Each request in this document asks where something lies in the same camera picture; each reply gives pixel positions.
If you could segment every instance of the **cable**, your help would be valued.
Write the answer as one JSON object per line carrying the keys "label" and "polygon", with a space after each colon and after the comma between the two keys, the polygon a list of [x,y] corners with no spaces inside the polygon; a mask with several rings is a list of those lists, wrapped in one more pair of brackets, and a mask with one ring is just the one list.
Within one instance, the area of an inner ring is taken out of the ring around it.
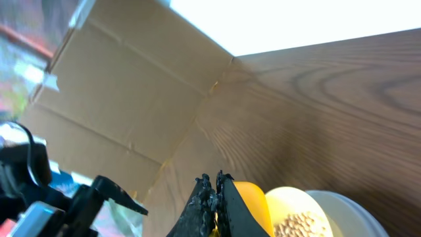
{"label": "cable", "polygon": [[26,161],[26,166],[28,168],[28,172],[29,175],[32,179],[32,181],[37,185],[37,186],[42,186],[42,182],[39,179],[37,172],[34,172],[35,168],[34,168],[34,164],[33,164],[33,157],[32,157],[32,153],[33,153],[33,148],[35,147],[35,142],[34,142],[34,137],[32,137],[31,132],[23,125],[21,125],[20,123],[17,122],[6,122],[8,125],[12,126],[12,127],[16,127],[16,125],[22,129],[23,131],[25,131],[27,137],[28,137],[28,158]]}

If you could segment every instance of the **white plate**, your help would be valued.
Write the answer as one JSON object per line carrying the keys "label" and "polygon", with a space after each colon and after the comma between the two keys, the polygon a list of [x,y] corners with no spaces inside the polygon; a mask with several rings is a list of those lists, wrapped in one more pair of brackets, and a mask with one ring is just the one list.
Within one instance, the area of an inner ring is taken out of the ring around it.
{"label": "white plate", "polygon": [[357,211],[359,211],[362,216],[366,219],[366,221],[370,224],[370,226],[374,229],[376,232],[376,236],[381,237],[388,237],[389,235],[384,230],[384,228],[381,226],[381,224],[363,207],[361,207],[358,203],[355,201],[337,193],[333,193],[335,196],[341,198],[342,200],[346,201],[349,205],[353,206]]}
{"label": "white plate", "polygon": [[319,190],[308,190],[306,193],[314,198],[323,209],[330,222],[334,237],[378,237],[361,212],[335,193]]}

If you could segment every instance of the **brown cardboard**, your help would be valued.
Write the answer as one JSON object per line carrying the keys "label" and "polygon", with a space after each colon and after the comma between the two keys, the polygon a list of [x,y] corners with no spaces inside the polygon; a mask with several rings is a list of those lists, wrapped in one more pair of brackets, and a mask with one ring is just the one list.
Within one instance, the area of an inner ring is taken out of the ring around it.
{"label": "brown cardboard", "polygon": [[89,22],[52,73],[60,92],[44,90],[40,105],[160,163],[203,98]]}
{"label": "brown cardboard", "polygon": [[49,159],[60,169],[91,178],[105,175],[125,190],[136,190],[139,199],[161,166],[39,105],[29,107],[20,121],[47,140]]}
{"label": "brown cardboard", "polygon": [[152,0],[100,0],[89,20],[203,94],[232,58],[183,18]]}
{"label": "brown cardboard", "polygon": [[97,1],[21,119],[66,171],[142,198],[232,56],[151,0]]}

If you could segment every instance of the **wooden table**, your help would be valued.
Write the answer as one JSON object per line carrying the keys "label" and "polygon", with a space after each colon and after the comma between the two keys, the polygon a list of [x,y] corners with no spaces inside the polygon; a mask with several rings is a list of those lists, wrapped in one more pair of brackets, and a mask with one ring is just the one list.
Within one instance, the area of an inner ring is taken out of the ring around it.
{"label": "wooden table", "polygon": [[234,59],[145,205],[165,236],[194,178],[331,190],[390,236],[421,233],[421,30]]}

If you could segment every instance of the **white wall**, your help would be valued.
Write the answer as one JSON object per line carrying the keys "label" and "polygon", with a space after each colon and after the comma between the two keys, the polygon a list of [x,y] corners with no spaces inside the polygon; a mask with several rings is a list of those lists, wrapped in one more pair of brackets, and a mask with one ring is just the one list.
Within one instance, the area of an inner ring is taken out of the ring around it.
{"label": "white wall", "polygon": [[171,8],[234,56],[421,27],[421,0],[172,0]]}

